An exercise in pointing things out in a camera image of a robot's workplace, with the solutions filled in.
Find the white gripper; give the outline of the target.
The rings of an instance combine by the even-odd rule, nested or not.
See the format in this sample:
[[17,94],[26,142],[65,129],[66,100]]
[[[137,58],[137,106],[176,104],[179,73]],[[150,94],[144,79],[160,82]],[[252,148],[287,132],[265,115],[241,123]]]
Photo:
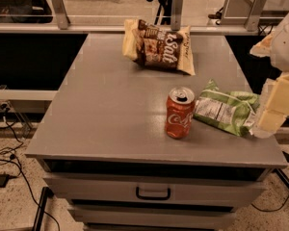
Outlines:
[[[289,13],[270,33],[250,50],[252,56],[271,58],[271,65],[289,72]],[[252,133],[260,139],[274,135],[289,116],[289,73],[267,79],[260,97]]]

